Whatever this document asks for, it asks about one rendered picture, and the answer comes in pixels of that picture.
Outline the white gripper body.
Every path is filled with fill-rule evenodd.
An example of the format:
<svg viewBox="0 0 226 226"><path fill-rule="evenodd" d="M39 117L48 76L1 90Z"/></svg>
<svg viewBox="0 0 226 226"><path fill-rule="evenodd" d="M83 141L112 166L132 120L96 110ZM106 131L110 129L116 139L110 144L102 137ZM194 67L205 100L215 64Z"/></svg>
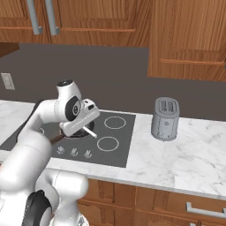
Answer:
<svg viewBox="0 0 226 226"><path fill-rule="evenodd" d="M100 111L97 108L83 109L73 121L61 123L59 127L66 137L71 137L75 132L95 120L99 115Z"/></svg>

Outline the dark grey hob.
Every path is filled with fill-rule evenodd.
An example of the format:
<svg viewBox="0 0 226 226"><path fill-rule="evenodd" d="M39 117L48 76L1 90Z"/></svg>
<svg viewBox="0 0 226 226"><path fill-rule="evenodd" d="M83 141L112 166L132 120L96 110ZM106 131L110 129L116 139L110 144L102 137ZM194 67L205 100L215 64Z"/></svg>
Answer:
<svg viewBox="0 0 226 226"><path fill-rule="evenodd" d="M16 144L19 127L30 115L30 103L0 101L0 162ZM61 139L52 145L48 166L62 169L68 162L88 162L124 168L131 147L136 116L103 111L94 120L97 139L88 135L80 139Z"/></svg>

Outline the grey toaster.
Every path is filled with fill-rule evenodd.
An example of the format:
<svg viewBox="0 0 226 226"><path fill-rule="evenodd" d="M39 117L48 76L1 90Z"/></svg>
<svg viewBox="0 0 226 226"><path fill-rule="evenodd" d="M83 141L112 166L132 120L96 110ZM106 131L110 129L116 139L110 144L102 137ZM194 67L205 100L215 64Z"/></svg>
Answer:
<svg viewBox="0 0 226 226"><path fill-rule="evenodd" d="M177 137L179 121L178 101L169 97L159 97L154 103L151 134L161 141L172 141Z"/></svg>

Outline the white wall socket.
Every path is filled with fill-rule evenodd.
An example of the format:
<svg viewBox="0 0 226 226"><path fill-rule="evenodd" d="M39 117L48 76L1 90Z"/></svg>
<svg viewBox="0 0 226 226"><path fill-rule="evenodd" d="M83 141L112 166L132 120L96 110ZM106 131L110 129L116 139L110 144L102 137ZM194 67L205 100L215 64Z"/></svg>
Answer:
<svg viewBox="0 0 226 226"><path fill-rule="evenodd" d="M14 90L15 86L13 84L11 74L10 73L1 73L1 76L2 76L5 88L7 90Z"/></svg>

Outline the dark wooden hood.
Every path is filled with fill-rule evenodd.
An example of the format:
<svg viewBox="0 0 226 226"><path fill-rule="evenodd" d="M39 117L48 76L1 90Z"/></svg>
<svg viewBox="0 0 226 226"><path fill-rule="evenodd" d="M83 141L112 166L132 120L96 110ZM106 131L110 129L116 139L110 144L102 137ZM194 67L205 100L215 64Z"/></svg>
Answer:
<svg viewBox="0 0 226 226"><path fill-rule="evenodd" d="M12 42L0 42L0 57L11 54L14 51L19 50L19 45Z"/></svg>

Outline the white spatula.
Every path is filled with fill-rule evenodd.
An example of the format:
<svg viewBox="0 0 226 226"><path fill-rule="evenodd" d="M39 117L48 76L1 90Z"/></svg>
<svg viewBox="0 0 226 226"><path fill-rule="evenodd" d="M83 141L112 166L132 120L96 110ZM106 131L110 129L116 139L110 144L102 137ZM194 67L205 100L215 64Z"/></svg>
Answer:
<svg viewBox="0 0 226 226"><path fill-rule="evenodd" d="M95 139L97 139L97 134L95 134L94 132L92 132L91 130L89 130L87 127L83 126L83 129L88 132L92 137L94 137Z"/></svg>

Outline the wooden drawer front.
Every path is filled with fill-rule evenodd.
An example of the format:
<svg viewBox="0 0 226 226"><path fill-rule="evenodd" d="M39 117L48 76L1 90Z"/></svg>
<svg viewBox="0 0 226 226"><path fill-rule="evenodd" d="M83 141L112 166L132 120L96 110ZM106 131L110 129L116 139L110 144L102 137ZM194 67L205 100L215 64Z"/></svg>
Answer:
<svg viewBox="0 0 226 226"><path fill-rule="evenodd" d="M226 208L226 200L203 198L194 195L177 192L166 192L149 188L137 188L136 208L140 212L155 213L191 220L194 223L201 222L203 226L226 226L226 219L197 215L186 211L185 203L191 202L192 207L215 212L222 212Z"/></svg>
<svg viewBox="0 0 226 226"><path fill-rule="evenodd" d="M90 226L133 226L136 188L88 179L87 195L78 201Z"/></svg>

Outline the wooden cupboard door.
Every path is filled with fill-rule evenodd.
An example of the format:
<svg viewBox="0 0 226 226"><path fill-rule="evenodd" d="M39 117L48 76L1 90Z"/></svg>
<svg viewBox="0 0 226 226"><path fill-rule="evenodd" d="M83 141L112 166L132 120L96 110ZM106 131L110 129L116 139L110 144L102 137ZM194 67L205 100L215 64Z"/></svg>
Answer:
<svg viewBox="0 0 226 226"><path fill-rule="evenodd" d="M151 0L53 0L55 44L146 47Z"/></svg>
<svg viewBox="0 0 226 226"><path fill-rule="evenodd" d="M153 0L148 76L226 82L226 0Z"/></svg>
<svg viewBox="0 0 226 226"><path fill-rule="evenodd" d="M26 0L0 0L0 42L50 43L44 0L34 0L42 34L34 35Z"/></svg>

